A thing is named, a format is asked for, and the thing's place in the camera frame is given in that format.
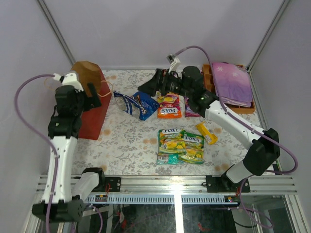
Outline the purple star cloth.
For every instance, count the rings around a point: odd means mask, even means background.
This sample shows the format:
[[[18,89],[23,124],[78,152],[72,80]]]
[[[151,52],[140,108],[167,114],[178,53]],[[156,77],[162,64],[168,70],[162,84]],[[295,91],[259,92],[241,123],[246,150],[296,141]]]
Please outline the purple star cloth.
[[[247,70],[238,65],[215,62],[212,64],[216,94],[224,104],[250,107],[252,90]]]

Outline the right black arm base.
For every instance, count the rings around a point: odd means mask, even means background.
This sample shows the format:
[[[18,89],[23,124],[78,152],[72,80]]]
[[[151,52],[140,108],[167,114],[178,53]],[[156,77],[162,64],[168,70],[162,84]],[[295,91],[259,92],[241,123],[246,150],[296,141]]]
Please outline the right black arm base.
[[[250,193],[250,186],[246,185],[248,180],[244,183],[241,188],[242,181],[233,183],[226,175],[222,176],[206,176],[206,185],[208,193],[233,193],[237,192],[238,188],[242,193]]]

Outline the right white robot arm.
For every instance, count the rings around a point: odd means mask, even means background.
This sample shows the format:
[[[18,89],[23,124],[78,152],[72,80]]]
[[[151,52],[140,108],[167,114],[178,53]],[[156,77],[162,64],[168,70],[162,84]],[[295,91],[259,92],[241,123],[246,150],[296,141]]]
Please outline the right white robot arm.
[[[280,156],[278,133],[274,129],[266,131],[251,126],[238,114],[222,106],[220,99],[205,89],[204,75],[197,67],[185,67],[181,77],[158,68],[149,81],[138,87],[138,91],[151,97],[160,92],[162,95],[174,93],[188,98],[190,109],[220,125],[247,149],[246,156],[222,175],[221,184],[226,191],[235,190],[243,179],[251,175],[262,175]]]

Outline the wooden compartment tray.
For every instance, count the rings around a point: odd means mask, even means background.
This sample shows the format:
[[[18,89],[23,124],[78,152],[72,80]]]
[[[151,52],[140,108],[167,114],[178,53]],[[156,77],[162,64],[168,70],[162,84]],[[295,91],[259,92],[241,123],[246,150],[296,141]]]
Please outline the wooden compartment tray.
[[[210,91],[213,94],[216,94],[215,85],[213,82],[213,76],[211,73],[211,68],[209,64],[204,64],[202,66],[202,74],[204,76],[204,87],[206,90]],[[255,104],[254,101],[251,102],[250,107],[232,105],[226,103],[226,105],[237,114],[252,114],[255,112]]]

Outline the floral table mat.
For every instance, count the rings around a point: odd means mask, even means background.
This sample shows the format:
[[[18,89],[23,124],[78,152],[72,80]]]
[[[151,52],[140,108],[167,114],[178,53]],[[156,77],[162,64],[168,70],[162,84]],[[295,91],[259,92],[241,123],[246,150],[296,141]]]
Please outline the floral table mat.
[[[197,133],[201,117],[159,119],[153,114],[141,121],[121,111],[114,99],[110,101],[103,127],[97,140],[79,139],[74,153],[72,174],[87,167],[101,167],[106,175],[217,175],[241,161],[244,146],[218,124],[208,121],[208,129],[218,140],[205,145],[204,163],[178,165],[157,164],[161,129],[181,128]]]

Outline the green snack package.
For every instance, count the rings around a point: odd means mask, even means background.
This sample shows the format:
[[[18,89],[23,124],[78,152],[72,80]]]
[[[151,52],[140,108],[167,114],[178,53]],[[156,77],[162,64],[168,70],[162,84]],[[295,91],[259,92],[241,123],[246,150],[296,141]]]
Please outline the green snack package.
[[[161,129],[158,131],[157,165],[178,165],[183,161],[179,156],[185,152],[183,140],[185,131],[181,128]]]

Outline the aluminium front rail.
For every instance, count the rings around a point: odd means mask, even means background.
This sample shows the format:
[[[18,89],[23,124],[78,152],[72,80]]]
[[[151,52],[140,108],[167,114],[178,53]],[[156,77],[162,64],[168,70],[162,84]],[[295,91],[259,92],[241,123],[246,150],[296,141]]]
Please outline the aluminium front rail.
[[[205,176],[152,176],[152,175],[107,175],[121,177],[122,194],[168,194],[177,191],[183,194],[208,193]],[[292,176],[264,175],[251,177],[247,195],[296,195],[297,188]]]

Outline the blue Doritos chip bag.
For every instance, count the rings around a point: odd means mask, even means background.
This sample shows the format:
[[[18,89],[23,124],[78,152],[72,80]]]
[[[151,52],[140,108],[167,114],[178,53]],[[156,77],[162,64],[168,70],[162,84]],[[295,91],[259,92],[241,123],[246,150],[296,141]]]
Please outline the blue Doritos chip bag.
[[[120,110],[142,121],[148,119],[160,107],[156,100],[140,91],[132,96],[113,91],[113,96]]]

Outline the red paper bag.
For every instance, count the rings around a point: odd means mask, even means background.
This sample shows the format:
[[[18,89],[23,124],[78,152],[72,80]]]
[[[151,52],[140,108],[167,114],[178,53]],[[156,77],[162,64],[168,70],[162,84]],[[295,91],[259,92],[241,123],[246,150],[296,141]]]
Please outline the red paper bag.
[[[101,68],[89,61],[76,62],[70,72],[54,74],[61,85],[55,90],[56,105],[48,136],[97,140],[112,97]]]

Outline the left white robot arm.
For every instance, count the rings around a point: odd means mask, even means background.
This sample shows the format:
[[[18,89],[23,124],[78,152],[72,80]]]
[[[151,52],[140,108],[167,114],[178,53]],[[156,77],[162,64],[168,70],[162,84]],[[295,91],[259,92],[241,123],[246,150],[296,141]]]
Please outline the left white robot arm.
[[[51,143],[48,177],[41,202],[32,207],[33,215],[47,224],[80,221],[89,194],[106,187],[104,171],[100,167],[86,168],[75,186],[71,185],[71,167],[82,113],[102,105],[93,83],[87,86],[91,97],[71,84],[55,91],[56,105],[48,125],[48,142]]]

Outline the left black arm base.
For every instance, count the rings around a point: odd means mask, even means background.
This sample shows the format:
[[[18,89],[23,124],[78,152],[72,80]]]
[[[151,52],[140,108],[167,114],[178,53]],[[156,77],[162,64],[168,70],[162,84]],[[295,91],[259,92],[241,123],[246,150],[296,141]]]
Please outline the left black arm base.
[[[93,192],[120,192],[121,177],[100,178],[99,184],[92,190]]]

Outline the yellow snack bar packet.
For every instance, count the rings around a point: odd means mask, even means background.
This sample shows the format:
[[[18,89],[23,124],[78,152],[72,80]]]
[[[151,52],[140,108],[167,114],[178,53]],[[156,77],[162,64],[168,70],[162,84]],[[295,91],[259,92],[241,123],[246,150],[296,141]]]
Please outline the yellow snack bar packet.
[[[209,145],[212,145],[217,142],[218,137],[215,134],[210,132],[205,122],[201,122],[200,124],[197,124],[196,128]]]

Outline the orange snack package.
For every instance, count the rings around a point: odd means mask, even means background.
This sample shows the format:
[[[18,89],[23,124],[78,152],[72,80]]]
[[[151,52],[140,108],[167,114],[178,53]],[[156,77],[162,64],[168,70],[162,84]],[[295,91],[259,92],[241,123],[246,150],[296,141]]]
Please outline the orange snack package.
[[[180,100],[177,94],[168,93],[163,96],[158,93],[157,102],[159,103],[157,118],[173,119],[182,117]]]

